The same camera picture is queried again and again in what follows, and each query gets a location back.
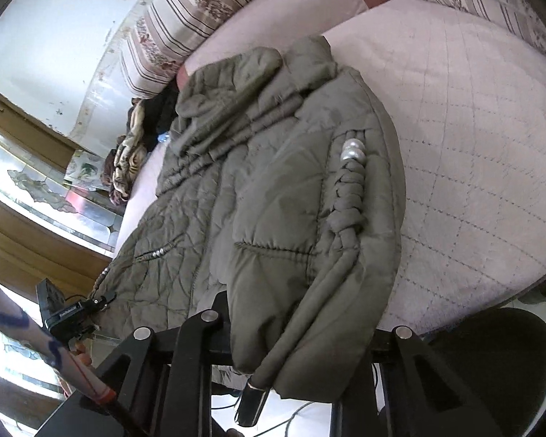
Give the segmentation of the olive green hooded puffer jacket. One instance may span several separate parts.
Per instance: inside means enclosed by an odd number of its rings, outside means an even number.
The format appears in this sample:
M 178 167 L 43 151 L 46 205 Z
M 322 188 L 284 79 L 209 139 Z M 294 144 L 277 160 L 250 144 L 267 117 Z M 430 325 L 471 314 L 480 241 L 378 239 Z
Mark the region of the olive green hooded puffer jacket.
M 254 389 L 333 402 L 381 320 L 400 259 L 395 127 L 312 36 L 197 70 L 157 197 L 97 279 L 104 334 L 178 327 L 227 294 L 234 369 Z

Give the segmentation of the black clothes pile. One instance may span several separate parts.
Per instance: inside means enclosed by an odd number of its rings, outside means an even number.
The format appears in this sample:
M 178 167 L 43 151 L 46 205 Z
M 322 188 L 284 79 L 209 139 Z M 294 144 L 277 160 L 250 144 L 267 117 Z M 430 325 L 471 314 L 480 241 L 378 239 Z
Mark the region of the black clothes pile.
M 155 97 L 144 100 L 142 142 L 148 152 L 155 149 L 158 144 L 158 136 L 169 131 L 172 121 L 176 118 L 176 102 L 179 96 L 179 89 L 176 83 L 166 85 Z

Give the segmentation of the brown beige patterned blanket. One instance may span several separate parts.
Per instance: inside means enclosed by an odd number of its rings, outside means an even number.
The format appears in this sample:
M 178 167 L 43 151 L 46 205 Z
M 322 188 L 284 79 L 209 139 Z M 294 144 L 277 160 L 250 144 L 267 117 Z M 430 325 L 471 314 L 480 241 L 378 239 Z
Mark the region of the brown beige patterned blanket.
M 112 204 L 125 205 L 148 150 L 144 144 L 145 107 L 142 99 L 133 99 L 128 111 L 126 133 L 117 138 L 117 146 L 104 160 L 100 181 L 108 189 Z

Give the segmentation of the pink rolled quilt back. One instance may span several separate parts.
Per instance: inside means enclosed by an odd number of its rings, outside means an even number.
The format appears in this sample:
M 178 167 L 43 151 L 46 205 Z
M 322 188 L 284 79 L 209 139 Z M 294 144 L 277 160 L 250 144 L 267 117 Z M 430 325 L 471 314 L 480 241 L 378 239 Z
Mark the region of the pink rolled quilt back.
M 197 69 L 258 46 L 285 50 L 388 0 L 253 0 L 208 37 L 179 68 L 183 88 Z

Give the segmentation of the striped floral folded quilt back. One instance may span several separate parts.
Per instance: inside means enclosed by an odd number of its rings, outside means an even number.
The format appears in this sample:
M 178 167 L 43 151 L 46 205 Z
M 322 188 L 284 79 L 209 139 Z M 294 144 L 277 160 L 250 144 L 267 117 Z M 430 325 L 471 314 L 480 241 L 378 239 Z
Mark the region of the striped floral folded quilt back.
M 122 48 L 125 83 L 137 97 L 159 94 L 180 66 L 252 0 L 151 0 Z

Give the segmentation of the floral printed bag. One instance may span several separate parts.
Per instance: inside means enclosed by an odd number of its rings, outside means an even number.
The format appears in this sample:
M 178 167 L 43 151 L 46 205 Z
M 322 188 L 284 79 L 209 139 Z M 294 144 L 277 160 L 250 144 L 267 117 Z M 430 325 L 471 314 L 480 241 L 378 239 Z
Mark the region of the floral printed bag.
M 92 192 L 104 189 L 101 175 L 104 168 L 104 159 L 88 151 L 76 150 L 67 165 L 64 181 L 74 186 Z

